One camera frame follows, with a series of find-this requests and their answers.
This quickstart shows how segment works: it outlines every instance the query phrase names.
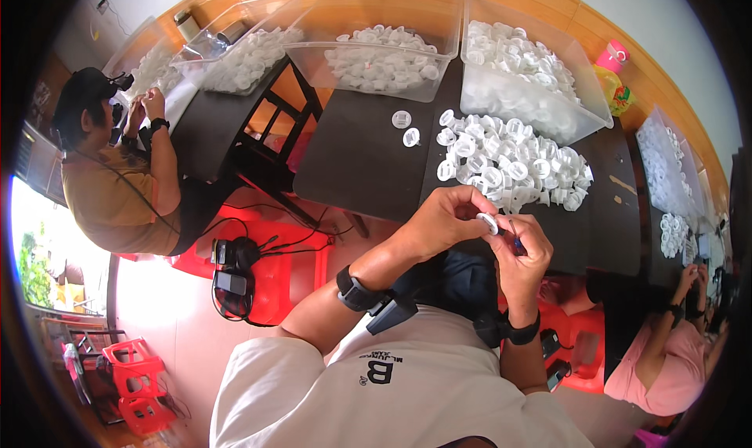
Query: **clear plastic bin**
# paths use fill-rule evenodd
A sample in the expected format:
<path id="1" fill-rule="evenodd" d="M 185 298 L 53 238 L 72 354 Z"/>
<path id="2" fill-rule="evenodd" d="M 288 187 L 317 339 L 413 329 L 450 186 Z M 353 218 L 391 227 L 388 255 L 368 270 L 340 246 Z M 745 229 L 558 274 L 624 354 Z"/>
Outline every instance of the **clear plastic bin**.
<path id="1" fill-rule="evenodd" d="M 122 73 L 133 74 L 134 70 L 141 66 L 141 60 L 145 58 L 147 53 L 155 47 L 161 47 L 163 54 L 169 54 L 172 57 L 175 52 L 180 49 L 180 46 L 173 43 L 166 35 L 162 26 L 154 19 L 154 16 L 149 16 L 146 20 L 138 26 L 126 42 L 118 49 L 118 51 L 112 55 L 112 58 L 107 62 L 105 68 L 102 69 L 102 73 L 107 77 L 117 77 Z M 172 82 L 172 87 L 182 80 L 182 77 L 178 77 L 176 74 L 170 75 L 168 72 L 174 71 L 168 66 L 168 60 L 164 64 L 162 71 L 163 76 L 167 76 L 167 80 Z M 150 75 L 149 80 L 143 80 L 143 77 L 139 77 L 134 74 L 136 80 L 133 84 L 133 90 L 129 92 L 136 92 L 137 87 L 142 87 L 143 90 L 152 86 L 158 86 L 157 79 L 159 76 L 153 72 Z M 164 86 L 160 87 L 162 92 L 167 93 L 172 87 Z"/>
<path id="2" fill-rule="evenodd" d="M 221 67 L 218 65 L 222 65 L 222 60 L 233 55 L 241 47 L 239 44 L 243 40 L 249 39 L 251 34 L 259 30 L 272 32 L 279 27 L 282 31 L 286 31 L 289 25 L 300 16 L 301 10 L 301 0 L 249 0 L 234 4 L 183 46 L 183 49 L 171 61 L 170 66 L 179 69 L 194 86 L 202 88 L 208 75 L 217 76 L 212 74 L 212 71 L 225 70 L 226 65 Z M 217 34 L 237 21 L 243 22 L 248 31 L 228 46 L 217 38 Z M 258 81 L 249 88 L 227 92 L 247 96 L 257 84 Z"/>
<path id="3" fill-rule="evenodd" d="M 582 107 L 513 74 L 470 62 L 467 59 L 466 35 L 472 20 L 521 27 L 526 30 L 529 40 L 545 44 L 572 72 Z M 521 119 L 560 146 L 568 146 L 600 128 L 614 126 L 606 96 L 578 41 L 534 17 L 502 4 L 465 0 L 465 38 L 461 57 L 465 63 L 465 73 L 459 108 L 465 114 L 498 116 L 504 121 Z"/>
<path id="4" fill-rule="evenodd" d="M 681 168 L 676 162 L 674 149 L 666 127 L 676 134 L 684 153 Z M 702 217 L 705 205 L 693 159 L 692 148 L 679 128 L 657 105 L 636 133 L 640 156 L 647 177 L 647 188 L 653 207 L 682 217 Z M 692 196 L 684 192 L 682 173 L 692 189 Z"/>
<path id="5" fill-rule="evenodd" d="M 459 27 L 462 19 L 462 0 L 318 0 L 293 24 L 303 31 L 303 40 L 286 43 L 285 50 L 301 71 L 306 81 L 314 87 L 346 89 L 357 92 L 381 94 L 418 102 L 430 102 L 444 77 L 449 61 L 457 56 Z M 418 34 L 426 44 L 437 48 L 437 53 L 417 49 L 392 47 L 379 43 L 338 42 L 342 34 L 352 35 L 356 30 L 375 25 L 403 26 L 406 31 Z M 438 77 L 425 79 L 420 86 L 397 90 L 370 91 L 353 87 L 340 81 L 327 65 L 327 50 L 361 52 L 372 55 L 388 51 L 412 61 L 415 56 L 436 60 Z M 370 63 L 371 56 L 366 57 Z"/>

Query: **screwdriver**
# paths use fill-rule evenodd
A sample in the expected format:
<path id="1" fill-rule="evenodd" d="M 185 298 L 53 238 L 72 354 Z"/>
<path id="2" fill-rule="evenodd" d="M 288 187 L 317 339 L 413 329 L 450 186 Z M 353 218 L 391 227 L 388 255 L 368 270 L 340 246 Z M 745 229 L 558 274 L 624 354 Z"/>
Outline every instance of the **screwdriver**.
<path id="1" fill-rule="evenodd" d="M 514 235 L 514 247 L 517 248 L 514 255 L 527 255 L 525 246 L 522 246 L 522 241 L 520 240 L 520 236 L 517 235 L 517 230 L 514 228 L 514 221 L 511 218 L 509 219 L 509 225 L 512 227 L 512 234 Z"/>

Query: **pink cup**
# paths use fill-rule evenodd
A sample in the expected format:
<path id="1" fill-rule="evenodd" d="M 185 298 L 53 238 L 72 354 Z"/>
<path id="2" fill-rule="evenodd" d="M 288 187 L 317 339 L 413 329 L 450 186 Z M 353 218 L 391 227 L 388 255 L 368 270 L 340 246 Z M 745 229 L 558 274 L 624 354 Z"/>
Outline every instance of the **pink cup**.
<path id="1" fill-rule="evenodd" d="M 596 61 L 596 65 L 619 74 L 627 60 L 629 60 L 629 50 L 618 40 L 612 39 Z"/>

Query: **pink shirt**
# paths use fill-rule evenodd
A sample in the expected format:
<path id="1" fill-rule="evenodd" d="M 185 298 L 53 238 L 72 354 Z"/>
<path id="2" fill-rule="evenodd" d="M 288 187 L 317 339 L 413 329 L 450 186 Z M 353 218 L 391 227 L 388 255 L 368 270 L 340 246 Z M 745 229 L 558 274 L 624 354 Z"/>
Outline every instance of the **pink shirt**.
<path id="1" fill-rule="evenodd" d="M 635 375 L 635 365 L 651 333 L 650 322 L 645 322 L 603 392 L 638 405 L 649 414 L 679 414 L 692 405 L 705 385 L 705 339 L 689 321 L 679 322 L 663 347 L 663 368 L 650 391 L 646 391 Z"/>

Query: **tiled floor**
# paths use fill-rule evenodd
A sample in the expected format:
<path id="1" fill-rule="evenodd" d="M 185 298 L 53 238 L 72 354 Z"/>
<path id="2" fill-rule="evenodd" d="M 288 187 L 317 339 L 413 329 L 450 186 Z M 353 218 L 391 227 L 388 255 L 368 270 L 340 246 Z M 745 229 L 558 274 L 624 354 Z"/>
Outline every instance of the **tiled floor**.
<path id="1" fill-rule="evenodd" d="M 259 202 L 274 203 L 250 190 L 236 192 L 231 199 L 238 206 Z M 323 211 L 319 205 L 301 204 L 316 218 Z M 265 219 L 290 222 L 286 213 L 269 208 L 261 211 Z M 341 213 L 328 210 L 321 227 L 332 231 L 333 224 L 339 231 L 349 227 Z M 354 231 L 337 239 L 329 254 L 329 279 L 399 227 L 373 219 L 366 219 L 366 224 L 371 231 L 369 239 L 362 239 Z M 294 302 L 312 291 L 312 260 L 304 255 L 307 254 L 297 254 L 293 263 Z M 164 384 L 178 404 L 190 410 L 191 419 L 173 424 L 176 442 L 186 447 L 207 446 L 214 398 L 230 352 L 238 343 L 268 330 L 224 320 L 212 306 L 210 280 L 174 270 L 161 258 L 139 262 L 121 259 L 117 281 L 118 329 L 124 329 L 128 338 L 146 339 L 153 353 L 164 360 L 167 368 Z M 650 419 L 638 408 L 604 395 L 565 387 L 555 394 L 595 446 L 624 446 L 634 430 Z"/>

